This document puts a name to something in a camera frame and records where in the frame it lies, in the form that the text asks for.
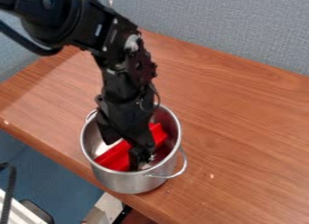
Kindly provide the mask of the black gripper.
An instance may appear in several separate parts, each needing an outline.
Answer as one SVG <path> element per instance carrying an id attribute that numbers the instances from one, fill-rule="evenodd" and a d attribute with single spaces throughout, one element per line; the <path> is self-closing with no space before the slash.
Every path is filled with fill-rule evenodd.
<path id="1" fill-rule="evenodd" d="M 120 138 L 132 144 L 128 151 L 131 172 L 137 172 L 155 158 L 155 140 L 149 123 L 158 107 L 157 95 L 155 85 L 150 83 L 127 101 L 111 101 L 107 95 L 95 98 L 95 121 L 106 144 L 114 144 Z"/>

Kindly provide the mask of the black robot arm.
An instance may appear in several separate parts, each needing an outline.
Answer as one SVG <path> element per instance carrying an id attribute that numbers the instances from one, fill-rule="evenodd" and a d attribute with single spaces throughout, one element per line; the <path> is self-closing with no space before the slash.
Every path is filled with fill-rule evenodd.
<path id="1" fill-rule="evenodd" d="M 130 169 L 138 170 L 155 154 L 149 123 L 158 98 L 157 65 L 138 25 L 99 0 L 0 0 L 0 10 L 20 19 L 27 32 L 0 22 L 0 33 L 34 53 L 51 56 L 67 45 L 91 53 L 103 76 L 96 125 L 106 143 L 122 138 L 131 144 Z"/>

